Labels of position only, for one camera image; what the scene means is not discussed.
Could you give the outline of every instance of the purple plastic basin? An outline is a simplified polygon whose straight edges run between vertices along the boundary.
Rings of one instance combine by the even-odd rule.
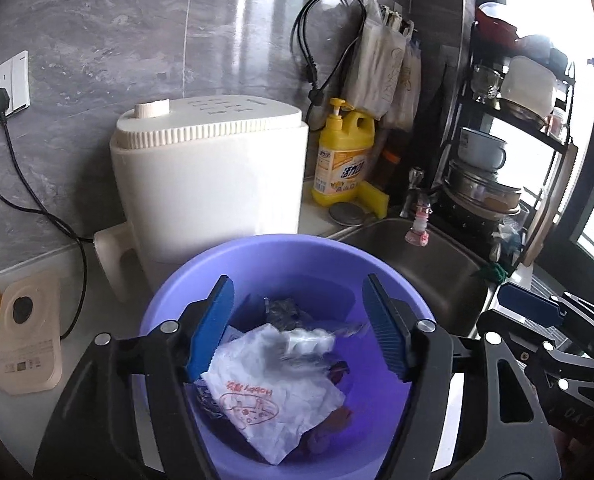
[[[421,317],[434,319],[426,302],[394,269],[362,250],[307,235],[261,235],[224,243],[194,257],[164,283],[142,320],[141,334],[186,305],[205,299],[223,274],[235,286],[237,311],[231,324],[250,330],[264,323],[263,297],[293,298],[315,319],[366,321],[364,278],[375,273],[391,298],[406,301]],[[287,457],[271,466],[250,449],[228,445],[197,415],[202,438],[222,480],[367,480],[375,478],[391,444],[410,389],[391,373],[372,331],[340,339],[335,352],[349,365],[353,381],[346,406],[352,424],[331,438],[330,448],[307,458]]]

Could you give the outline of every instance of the stainless steel bowl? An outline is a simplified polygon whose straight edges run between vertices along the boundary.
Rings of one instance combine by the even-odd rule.
[[[494,173],[478,170],[461,160],[448,164],[445,185],[455,195],[496,213],[516,212],[522,197],[521,187],[500,184]]]
[[[473,202],[469,198],[464,197],[463,195],[457,195],[450,191],[450,189],[447,189],[446,187],[443,188],[443,192],[450,200],[455,202],[461,208],[465,209],[469,213],[479,218],[488,221],[501,222],[504,219],[504,217],[516,215],[520,211],[520,208],[517,208],[510,210],[508,213],[498,213],[497,211],[493,211],[491,209],[487,209],[485,207],[478,205],[477,203]]]

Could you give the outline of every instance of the white countertop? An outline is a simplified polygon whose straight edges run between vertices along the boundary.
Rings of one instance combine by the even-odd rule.
[[[299,216],[299,232],[328,236],[341,230],[329,217],[327,210],[312,200],[310,185],[304,186],[303,203]],[[131,299],[122,304],[114,296],[91,246],[87,247],[88,288],[82,314],[71,335],[62,342],[63,374],[55,388],[46,392],[11,396],[0,390],[0,438],[13,456],[32,472],[37,450],[53,408],[74,367],[94,336],[110,332],[116,338],[138,335],[142,316],[152,298],[146,278],[134,253],[122,261],[132,284]],[[46,269],[56,269],[61,284],[61,326],[72,319],[81,287],[81,261],[76,247],[48,253],[11,269],[0,272],[0,290],[21,278]],[[528,274],[521,280],[530,283]],[[135,396],[135,413],[144,462],[161,470],[152,426],[144,400]]]

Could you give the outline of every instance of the soap bottle label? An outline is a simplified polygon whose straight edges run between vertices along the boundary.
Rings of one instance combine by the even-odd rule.
[[[324,195],[354,189],[362,181],[363,168],[370,148],[363,150],[327,150],[317,155],[314,188]]]

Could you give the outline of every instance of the beige scale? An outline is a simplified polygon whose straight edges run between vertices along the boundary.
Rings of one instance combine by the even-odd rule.
[[[40,272],[11,284],[0,308],[0,388],[11,395],[54,388],[62,376],[59,278]]]

